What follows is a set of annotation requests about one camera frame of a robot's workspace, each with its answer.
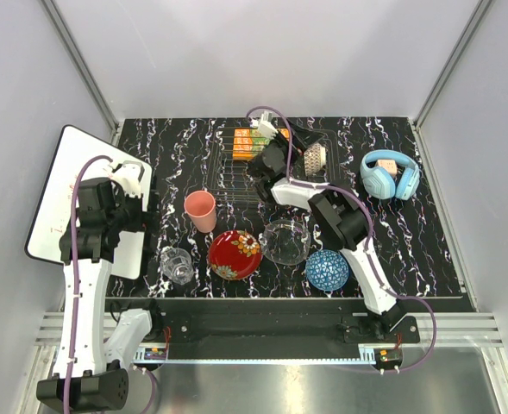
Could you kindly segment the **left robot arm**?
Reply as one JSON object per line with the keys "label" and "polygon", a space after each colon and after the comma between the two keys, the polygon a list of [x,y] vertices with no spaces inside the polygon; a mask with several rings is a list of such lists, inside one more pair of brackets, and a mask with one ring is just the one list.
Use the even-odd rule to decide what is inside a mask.
{"label": "left robot arm", "polygon": [[163,333],[154,302],[130,306],[103,337],[107,284],[125,230],[140,231],[145,192],[139,179],[101,177],[77,183],[60,237],[66,302],[57,361],[36,397],[58,413],[118,411],[129,396],[128,369],[140,343]]}

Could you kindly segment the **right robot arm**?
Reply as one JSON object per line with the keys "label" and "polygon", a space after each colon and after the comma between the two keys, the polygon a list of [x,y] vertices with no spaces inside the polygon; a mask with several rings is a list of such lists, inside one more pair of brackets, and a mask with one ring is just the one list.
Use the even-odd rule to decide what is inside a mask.
{"label": "right robot arm", "polygon": [[313,183],[294,179],[290,164],[302,158],[317,140],[304,129],[284,136],[266,110],[251,126],[269,142],[248,162],[255,188],[264,202],[309,211],[330,249],[347,261],[361,288],[367,315],[358,322],[360,335],[388,342],[400,331],[406,316],[401,297],[392,289],[379,263],[373,243],[373,222],[365,205],[342,184]]}

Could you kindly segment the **blue triangle pattern bowl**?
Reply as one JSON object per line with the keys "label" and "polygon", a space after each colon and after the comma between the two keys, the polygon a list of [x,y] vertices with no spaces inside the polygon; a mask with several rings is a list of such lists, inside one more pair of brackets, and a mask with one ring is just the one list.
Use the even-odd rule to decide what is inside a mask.
{"label": "blue triangle pattern bowl", "polygon": [[305,263],[305,276],[318,290],[333,292],[347,283],[349,265],[342,254],[323,249],[309,256]]}

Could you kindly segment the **beige patterned bowl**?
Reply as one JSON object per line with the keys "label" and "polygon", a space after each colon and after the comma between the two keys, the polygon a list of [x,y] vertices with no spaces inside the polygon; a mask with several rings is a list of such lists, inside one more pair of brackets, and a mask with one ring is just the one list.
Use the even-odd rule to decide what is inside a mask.
{"label": "beige patterned bowl", "polygon": [[315,143],[304,152],[304,172],[306,176],[314,176],[326,167],[326,147]]}

